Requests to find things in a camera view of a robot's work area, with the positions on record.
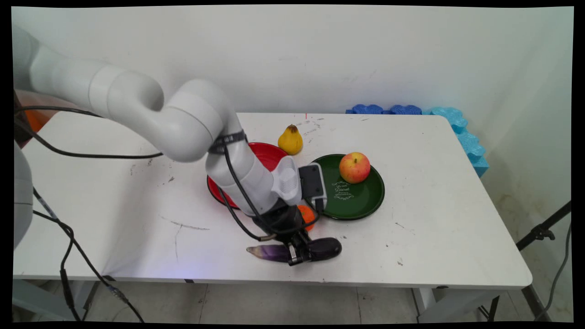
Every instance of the floor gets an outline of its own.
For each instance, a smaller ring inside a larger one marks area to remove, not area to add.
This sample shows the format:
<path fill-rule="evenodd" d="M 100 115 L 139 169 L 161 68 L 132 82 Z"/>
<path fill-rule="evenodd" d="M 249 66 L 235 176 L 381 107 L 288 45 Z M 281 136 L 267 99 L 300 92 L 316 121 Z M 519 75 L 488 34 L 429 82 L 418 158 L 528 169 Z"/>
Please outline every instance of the floor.
<path fill-rule="evenodd" d="M 115 282 L 146 322 L 205 324 L 416 323 L 411 289 L 297 285 Z M 57 295 L 59 281 L 42 286 Z M 21 321 L 53 321 L 20 310 Z M 522 293 L 500 296 L 496 321 L 532 321 Z M 86 321 L 138 322 L 130 308 L 99 285 Z M 456 322 L 485 321 L 478 312 Z"/>

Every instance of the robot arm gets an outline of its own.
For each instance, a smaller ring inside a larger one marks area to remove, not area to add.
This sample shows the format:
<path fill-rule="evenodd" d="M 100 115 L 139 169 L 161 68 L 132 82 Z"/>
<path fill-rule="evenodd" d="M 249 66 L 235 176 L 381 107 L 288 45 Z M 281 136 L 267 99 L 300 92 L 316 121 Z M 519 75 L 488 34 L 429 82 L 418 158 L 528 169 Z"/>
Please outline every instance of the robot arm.
<path fill-rule="evenodd" d="M 242 131 L 226 95 L 204 80 L 186 82 L 163 105 L 163 90 L 151 77 L 98 60 L 69 59 L 14 25 L 12 58 L 16 88 L 59 97 L 116 121 L 178 162 L 200 160 L 219 136 Z M 245 141 L 228 147 L 237 176 L 265 213 L 278 199 L 271 190 L 273 176 Z M 206 170 L 244 213 L 253 215 L 223 156 L 210 154 Z"/>
<path fill-rule="evenodd" d="M 306 173 L 307 180 L 320 182 L 321 188 L 316 189 L 320 195 L 313 192 L 304 197 L 317 197 L 324 208 L 320 167 L 318 173 L 315 169 L 299 171 L 288 156 L 271 173 L 244 139 L 221 145 L 220 151 L 210 150 L 217 140 L 243 133 L 228 98 L 215 85 L 204 80 L 188 81 L 164 103 L 163 90 L 154 79 L 98 60 L 69 59 L 14 25 L 12 58 L 16 88 L 59 97 L 116 121 L 178 162 L 200 160 L 209 151 L 205 163 L 208 175 L 265 232 L 283 232 L 276 235 L 276 240 L 286 248 L 277 249 L 287 255 L 290 265 L 328 259 L 341 252 L 339 241 L 320 239 L 326 244 L 325 250 L 301 227 L 304 221 L 296 206 L 301 201 L 300 172 Z M 231 168 L 223 148 L 229 153 Z M 232 170 L 261 218 L 251 209 Z M 311 245 L 325 253 L 311 253 Z"/>

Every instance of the blue foam block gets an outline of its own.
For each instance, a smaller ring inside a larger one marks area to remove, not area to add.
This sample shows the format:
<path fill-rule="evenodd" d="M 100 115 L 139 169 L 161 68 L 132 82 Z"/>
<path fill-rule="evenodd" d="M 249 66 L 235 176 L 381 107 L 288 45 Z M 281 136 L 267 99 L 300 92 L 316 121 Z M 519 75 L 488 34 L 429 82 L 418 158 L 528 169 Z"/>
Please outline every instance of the blue foam block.
<path fill-rule="evenodd" d="M 402 106 L 395 105 L 389 110 L 390 114 L 410 114 L 410 115 L 421 115 L 422 110 L 414 105 Z"/>
<path fill-rule="evenodd" d="M 346 114 L 382 114 L 384 109 L 376 104 L 365 106 L 363 104 L 357 104 L 352 109 L 345 111 Z"/>
<path fill-rule="evenodd" d="M 486 149 L 483 146 L 479 145 L 479 138 L 476 135 L 473 135 L 467 131 L 467 129 L 463 128 L 462 133 L 455 134 L 459 143 L 463 146 L 463 150 L 465 150 L 465 154 L 472 163 L 476 163 L 483 154 L 486 152 Z"/>
<path fill-rule="evenodd" d="M 431 109 L 431 115 L 440 115 L 447 118 L 455 133 L 462 133 L 463 129 L 467 127 L 467 120 L 463 119 L 463 114 L 456 108 L 435 107 Z"/>
<path fill-rule="evenodd" d="M 485 174 L 489 167 L 490 165 L 487 164 L 487 161 L 484 157 L 481 157 L 478 161 L 473 163 L 473 168 L 476 170 L 476 173 L 479 177 Z"/>

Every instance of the apple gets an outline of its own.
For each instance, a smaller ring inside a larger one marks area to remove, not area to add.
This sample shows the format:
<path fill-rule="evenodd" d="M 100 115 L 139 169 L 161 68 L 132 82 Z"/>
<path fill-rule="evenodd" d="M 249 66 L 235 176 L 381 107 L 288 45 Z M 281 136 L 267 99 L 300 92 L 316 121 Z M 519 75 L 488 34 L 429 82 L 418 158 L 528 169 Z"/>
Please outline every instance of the apple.
<path fill-rule="evenodd" d="M 350 184 L 361 183 L 370 174 L 370 161 L 360 152 L 352 152 L 341 159 L 339 173 Z"/>

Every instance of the tripod stand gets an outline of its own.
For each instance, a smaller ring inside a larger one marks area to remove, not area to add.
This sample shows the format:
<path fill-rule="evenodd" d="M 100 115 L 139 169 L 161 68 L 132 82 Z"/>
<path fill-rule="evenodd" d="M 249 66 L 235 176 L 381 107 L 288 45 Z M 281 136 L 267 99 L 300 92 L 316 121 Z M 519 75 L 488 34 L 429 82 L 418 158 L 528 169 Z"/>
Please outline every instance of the tripod stand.
<path fill-rule="evenodd" d="M 534 228 L 532 228 L 530 230 L 530 233 L 526 234 L 525 237 L 523 237 L 520 241 L 518 241 L 518 243 L 516 243 L 516 247 L 518 248 L 518 250 L 522 251 L 524 248 L 528 247 L 531 243 L 533 243 L 534 240 L 544 240 L 545 238 L 549 238 L 551 240 L 554 240 L 555 235 L 549 229 L 553 225 L 555 225 L 558 221 L 563 219 L 563 217 L 567 216 L 568 213 L 570 213 L 570 212 L 571 212 L 571 201 L 569 201 L 567 204 L 565 204 L 563 207 L 561 207 L 559 210 L 557 210 L 547 220 L 545 220 L 544 222 L 542 222 L 542 223 L 538 224 L 537 226 L 535 226 Z M 522 290 L 522 292 L 523 292 L 524 296 L 526 296 L 527 294 L 534 294 L 534 292 L 532 290 L 532 285 L 524 288 Z M 483 307 L 483 306 L 479 307 L 480 312 L 487 318 L 488 322 L 494 321 L 495 311 L 497 310 L 499 300 L 500 300 L 500 297 L 498 296 L 491 301 L 489 313 L 485 307 Z M 536 308 L 536 307 L 531 305 L 531 309 L 532 309 L 533 313 L 535 313 L 534 308 Z"/>

